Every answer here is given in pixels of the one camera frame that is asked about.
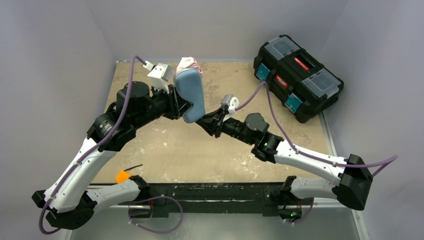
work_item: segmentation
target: cable clip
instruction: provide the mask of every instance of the cable clip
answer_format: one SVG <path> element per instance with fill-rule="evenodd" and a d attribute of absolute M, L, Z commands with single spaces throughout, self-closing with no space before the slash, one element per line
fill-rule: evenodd
<path fill-rule="evenodd" d="M 51 195 L 50 195 L 50 196 L 48 196 L 48 197 L 47 197 L 47 200 L 50 200 L 50 199 L 51 199 L 51 200 L 55 200 L 55 199 L 56 199 L 56 195 L 54 195 L 54 196 L 51 196 Z"/>
<path fill-rule="evenodd" d="M 223 97 L 223 99 L 221 100 L 221 106 L 228 107 L 228 114 L 225 115 L 222 122 L 225 122 L 226 120 L 228 120 L 229 118 L 231 118 L 232 116 L 236 114 L 236 108 L 239 107 L 239 103 L 240 103 L 239 99 L 232 94 L 227 94 Z"/>
<path fill-rule="evenodd" d="M 74 166 L 80 166 L 81 164 L 83 164 L 83 162 L 82 162 L 82 161 L 81 161 L 81 162 L 74 161 L 74 162 L 72 163 L 72 165 L 74 165 Z"/>

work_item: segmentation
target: wooden work surface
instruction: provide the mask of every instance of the wooden work surface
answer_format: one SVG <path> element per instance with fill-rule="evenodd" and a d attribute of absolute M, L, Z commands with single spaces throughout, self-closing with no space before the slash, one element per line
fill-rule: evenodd
<path fill-rule="evenodd" d="M 170 63 L 175 70 L 177 63 Z M 203 70 L 203 88 L 206 112 L 219 108 L 224 95 L 233 94 L 244 103 L 255 91 L 258 79 L 254 77 L 251 62 L 200 62 Z M 116 93 L 128 82 L 130 64 L 118 63 L 107 98 L 107 106 L 116 100 Z M 134 68 L 134 81 L 150 85 L 140 63 Z M 272 95 L 272 105 L 282 127 L 293 143 L 313 151 L 328 154 L 327 141 L 320 119 L 299 123 L 294 115 Z M 235 119 L 244 121 L 249 113 L 261 113 L 270 124 L 271 133 L 282 136 L 268 106 L 266 90 L 262 88 L 249 105 L 237 111 Z M 314 177 L 298 168 L 262 162 L 251 154 L 252 146 L 227 135 L 209 136 L 195 123 L 183 119 L 160 118 L 137 131 L 128 142 L 101 169 L 94 183 L 114 183 L 120 170 L 143 164 L 129 171 L 141 175 L 148 183 L 221 183 L 221 182 L 283 182 L 287 176 Z"/>

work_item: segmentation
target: toolbox lid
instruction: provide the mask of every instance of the toolbox lid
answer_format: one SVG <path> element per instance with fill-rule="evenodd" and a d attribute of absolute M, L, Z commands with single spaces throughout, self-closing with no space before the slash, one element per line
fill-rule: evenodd
<path fill-rule="evenodd" d="M 341 84 L 340 81 L 325 68 L 304 79 L 302 83 L 318 98 L 324 94 L 327 94 L 327 98 L 330 98 L 339 92 L 338 86 Z"/>
<path fill-rule="evenodd" d="M 268 43 L 269 44 L 265 46 L 265 49 L 273 55 L 277 61 L 284 58 L 286 55 L 301 49 L 298 45 L 296 45 L 296 43 L 286 36 L 278 36 L 271 41 L 268 41 Z"/>

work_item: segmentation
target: black toolbox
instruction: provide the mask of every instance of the black toolbox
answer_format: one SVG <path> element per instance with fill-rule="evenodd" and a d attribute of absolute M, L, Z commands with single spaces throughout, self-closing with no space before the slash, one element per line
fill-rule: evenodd
<path fill-rule="evenodd" d="M 345 85 L 288 35 L 262 45 L 253 68 L 300 123 L 334 104 Z"/>

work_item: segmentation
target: gray wall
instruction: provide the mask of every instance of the gray wall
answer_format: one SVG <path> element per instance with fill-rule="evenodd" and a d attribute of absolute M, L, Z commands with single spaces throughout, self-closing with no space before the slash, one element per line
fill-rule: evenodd
<path fill-rule="evenodd" d="M 345 80 L 326 111 L 339 155 L 399 159 L 376 176 L 365 221 L 373 240 L 423 239 L 424 3 L 350 0 L 319 59 Z"/>
<path fill-rule="evenodd" d="M 286 33 L 318 54 L 348 0 L 87 0 L 115 59 L 252 61 Z"/>
<path fill-rule="evenodd" d="M 84 0 L 0 2 L 1 239 L 58 239 L 39 232 L 31 195 L 75 156 L 114 66 Z"/>

